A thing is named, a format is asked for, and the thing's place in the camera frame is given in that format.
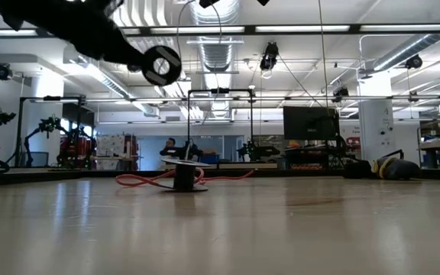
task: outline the red cable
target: red cable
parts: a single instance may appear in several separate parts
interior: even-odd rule
[[[233,176],[216,176],[216,177],[211,177],[211,178],[204,178],[205,176],[205,171],[203,171],[203,169],[201,168],[196,168],[197,171],[199,171],[199,176],[196,177],[195,176],[195,184],[201,184],[201,185],[205,185],[206,182],[210,181],[210,180],[242,180],[247,178],[248,176],[252,175],[252,173],[254,172],[253,170],[243,176],[237,176],[237,177],[233,177]],[[166,172],[162,175],[159,176],[155,176],[153,178],[146,178],[144,176],[137,176],[137,175],[131,175],[131,174],[125,174],[125,175],[120,175],[115,177],[115,181],[116,183],[118,183],[121,186],[126,186],[126,187],[138,187],[141,185],[144,185],[146,183],[151,184],[153,186],[158,186],[158,187],[162,187],[159,183],[154,182],[154,180],[158,180],[158,179],[162,179],[165,177],[169,177],[169,176],[173,176],[176,174],[175,170],[171,170],[169,172]],[[126,183],[123,182],[122,180],[139,180],[138,183]]]

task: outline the black bag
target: black bag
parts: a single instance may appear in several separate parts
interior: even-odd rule
[[[363,179],[374,177],[371,172],[371,165],[366,160],[359,160],[355,163],[348,163],[344,165],[344,172],[342,176],[345,179]]]

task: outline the man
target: man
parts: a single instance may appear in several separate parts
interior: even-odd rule
[[[169,139],[166,141],[166,146],[164,149],[159,153],[161,156],[167,156],[170,157],[170,153],[173,151],[171,150],[176,146],[176,140],[172,137],[169,137]]]

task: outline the person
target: person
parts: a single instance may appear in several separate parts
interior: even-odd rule
[[[167,141],[166,141],[166,146],[164,146],[164,149],[161,152],[159,152],[159,154],[161,156],[170,156],[168,154],[168,152],[167,152],[168,148],[172,148],[172,147],[175,147],[175,146],[176,146],[176,140],[174,138],[172,138],[172,137],[169,137],[167,139]]]

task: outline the black monitor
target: black monitor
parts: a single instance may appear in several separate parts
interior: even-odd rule
[[[283,107],[284,139],[334,141],[339,132],[338,113],[333,108]]]

